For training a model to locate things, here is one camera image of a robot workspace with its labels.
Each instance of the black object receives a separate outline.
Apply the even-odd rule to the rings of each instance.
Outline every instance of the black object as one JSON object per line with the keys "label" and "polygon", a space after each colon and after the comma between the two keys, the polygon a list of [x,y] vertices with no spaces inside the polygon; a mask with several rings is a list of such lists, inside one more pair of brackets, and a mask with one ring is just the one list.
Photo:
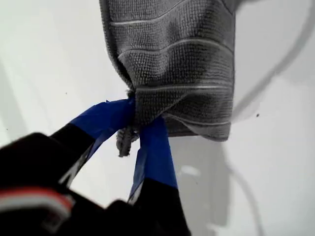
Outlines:
{"label": "black object", "polygon": [[0,149],[0,200],[12,190],[37,188],[73,203],[60,219],[44,205],[6,208],[0,201],[1,235],[190,235],[178,189],[155,180],[144,180],[134,205],[115,201],[106,209],[69,190],[94,142],[67,124],[50,137],[34,133]]}

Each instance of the red stripe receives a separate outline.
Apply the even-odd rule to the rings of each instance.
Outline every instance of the red stripe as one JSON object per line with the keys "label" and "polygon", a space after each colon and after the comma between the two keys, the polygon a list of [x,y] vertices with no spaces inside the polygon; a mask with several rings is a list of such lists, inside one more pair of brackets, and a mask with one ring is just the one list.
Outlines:
{"label": "red stripe", "polygon": [[41,187],[20,187],[14,189],[7,189],[0,191],[0,200],[1,198],[14,197],[14,196],[25,196],[25,195],[44,195],[50,198],[56,199],[68,210],[71,210],[72,203],[64,195],[56,192],[53,189],[41,188]]}

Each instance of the white stripe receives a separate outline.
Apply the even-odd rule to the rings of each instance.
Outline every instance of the white stripe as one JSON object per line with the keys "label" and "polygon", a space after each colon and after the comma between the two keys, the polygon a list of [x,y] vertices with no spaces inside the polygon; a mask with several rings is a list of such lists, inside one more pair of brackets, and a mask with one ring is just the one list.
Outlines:
{"label": "white stripe", "polygon": [[70,216],[70,211],[62,203],[49,196],[32,194],[17,197],[8,196],[0,199],[0,212],[35,207],[49,208],[64,218]]}
{"label": "white stripe", "polygon": [[224,50],[227,54],[229,55],[233,55],[233,52],[226,47],[225,45],[222,45],[214,40],[211,39],[203,39],[203,38],[185,38],[185,39],[181,39],[176,41],[175,43],[172,43],[168,46],[166,46],[165,48],[161,48],[161,49],[156,49],[156,50],[150,50],[150,49],[127,49],[125,51],[123,51],[122,53],[119,54],[118,58],[120,58],[123,54],[125,53],[129,53],[129,52],[139,52],[139,53],[148,53],[148,54],[156,54],[156,53],[162,53],[167,51],[168,49],[171,49],[175,46],[177,46],[178,44],[185,44],[185,43],[202,43],[202,44],[210,44],[212,46],[216,46],[222,50]]}
{"label": "white stripe", "polygon": [[[171,11],[173,11],[174,9],[176,9],[179,5],[188,2],[189,0],[182,0],[178,3],[176,3],[174,6],[172,6],[170,9],[168,9],[166,12],[164,12],[163,14],[154,17],[154,18],[150,18],[150,19],[143,19],[143,20],[128,20],[128,21],[113,21],[110,24],[112,26],[122,26],[122,25],[132,25],[132,24],[141,24],[141,23],[152,23],[155,21],[158,21],[160,19],[162,19],[164,16],[166,16],[168,13],[170,13]],[[223,2],[223,0],[218,0],[224,7],[224,9],[227,11],[228,14],[233,15],[232,12],[227,8],[226,4]]]}
{"label": "white stripe", "polygon": [[229,124],[230,122],[229,121],[225,121],[225,122],[217,122],[217,123],[208,123],[208,122],[199,122],[199,121],[194,121],[194,120],[190,120],[190,119],[185,119],[185,118],[182,118],[182,117],[178,117],[176,115],[173,115],[173,114],[170,114],[170,113],[165,113],[165,116],[169,116],[169,117],[172,117],[172,118],[175,118],[179,121],[183,121],[183,122],[187,122],[187,123],[190,123],[190,124],[199,124],[199,125],[209,125],[209,126],[215,126],[215,125],[225,125],[225,124]]}
{"label": "white stripe", "polygon": [[171,90],[171,89],[232,89],[227,86],[218,85],[167,85],[159,87],[138,87],[137,91],[161,91],[161,90]]}
{"label": "white stripe", "polygon": [[168,9],[166,12],[164,12],[163,14],[151,18],[151,19],[145,19],[145,20],[133,20],[133,21],[117,21],[117,22],[111,22],[110,24],[112,26],[121,26],[121,25],[131,25],[131,24],[141,24],[141,23],[149,23],[149,22],[154,22],[157,21],[161,18],[163,18],[164,16],[166,16],[169,12],[171,12],[172,10],[176,9],[177,6],[179,6],[180,4],[189,1],[189,0],[182,0],[178,3],[176,3],[174,6],[172,6],[170,9]]}

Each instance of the white wall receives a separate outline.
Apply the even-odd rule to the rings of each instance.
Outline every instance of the white wall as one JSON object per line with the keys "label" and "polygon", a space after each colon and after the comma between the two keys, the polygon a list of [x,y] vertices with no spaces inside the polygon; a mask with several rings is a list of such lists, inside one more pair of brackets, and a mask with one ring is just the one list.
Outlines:
{"label": "white wall", "polygon": [[[314,25],[315,0],[240,6],[229,141],[170,139],[194,235],[314,235]],[[104,48],[97,0],[2,0],[0,145],[124,98]],[[120,159],[112,137],[72,188],[102,206],[126,199],[138,148]]]}

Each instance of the gray towel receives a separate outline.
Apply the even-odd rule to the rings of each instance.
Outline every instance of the gray towel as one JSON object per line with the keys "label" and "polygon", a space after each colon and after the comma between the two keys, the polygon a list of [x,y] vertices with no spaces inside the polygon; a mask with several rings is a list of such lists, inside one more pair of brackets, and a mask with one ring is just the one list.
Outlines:
{"label": "gray towel", "polygon": [[234,0],[100,0],[107,51],[134,93],[133,129],[163,115],[169,136],[225,141],[234,91]]}

